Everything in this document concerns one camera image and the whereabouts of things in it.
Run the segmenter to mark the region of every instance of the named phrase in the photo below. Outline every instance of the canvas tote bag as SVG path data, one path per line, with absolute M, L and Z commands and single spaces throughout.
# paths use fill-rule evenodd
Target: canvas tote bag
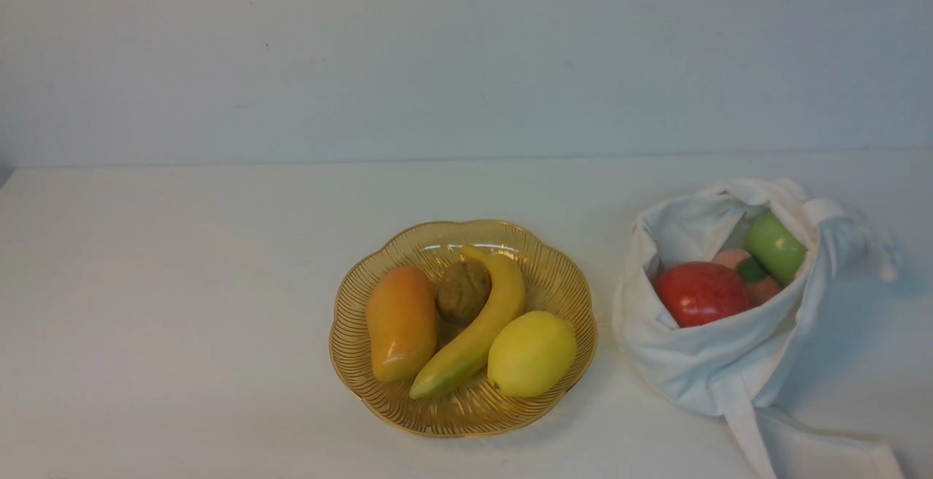
M 660 268 L 712 259 L 724 244 L 742 240 L 743 226 L 768 209 L 807 247 L 796 279 L 739 315 L 677 326 L 652 286 Z M 821 435 L 770 407 L 813 334 L 833 277 L 866 256 L 883 280 L 897 278 L 893 243 L 853 207 L 813 198 L 791 180 L 714 184 L 639 215 L 613 299 L 613 333 L 657 392 L 693 412 L 725 416 L 761 479 L 900 479 L 884 443 Z M 769 447 L 780 454 L 774 463 Z

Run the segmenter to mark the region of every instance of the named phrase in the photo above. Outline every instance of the mango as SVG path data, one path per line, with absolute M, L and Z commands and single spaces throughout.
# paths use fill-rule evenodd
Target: mango
M 372 374 L 384 383 L 416 376 L 437 347 L 434 290 L 416 266 L 391 270 L 366 306 Z

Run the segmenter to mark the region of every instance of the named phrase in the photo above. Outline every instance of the green fruit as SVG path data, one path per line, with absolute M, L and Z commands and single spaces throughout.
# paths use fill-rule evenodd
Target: green fruit
M 534 397 L 556 385 L 576 356 L 573 324 L 532 311 L 511 321 L 493 341 L 486 373 L 503 395 Z
M 750 227 L 746 250 L 773 274 L 781 286 L 794 281 L 807 254 L 806 247 L 770 211 Z

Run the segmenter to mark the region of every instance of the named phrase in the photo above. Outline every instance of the fruit bowl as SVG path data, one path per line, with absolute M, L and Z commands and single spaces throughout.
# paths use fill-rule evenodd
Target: fruit bowl
M 459 389 L 434 399 L 412 400 L 411 379 L 382 383 L 372 375 L 366 304 L 371 291 L 390 270 L 417 265 L 437 285 L 444 269 L 460 260 L 460 247 L 510 256 L 522 270 L 526 310 L 546 310 L 574 325 L 577 355 L 557 385 L 529 399 L 498 393 L 480 370 Z M 439 348 L 459 332 L 441 322 Z M 590 287 L 566 255 L 536 236 L 499 220 L 427 222 L 397 234 L 382 249 L 360 260 L 347 273 L 334 305 L 330 360 L 344 385 L 386 423 L 426 437 L 485 437 L 512 432 L 543 417 L 563 399 L 596 355 L 596 319 Z

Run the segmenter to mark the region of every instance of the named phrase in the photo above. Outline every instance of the red apple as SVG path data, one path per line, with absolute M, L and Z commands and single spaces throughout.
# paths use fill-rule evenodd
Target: red apple
M 703 326 L 752 307 L 742 277 L 712 262 L 667 270 L 657 280 L 657 296 L 680 327 Z

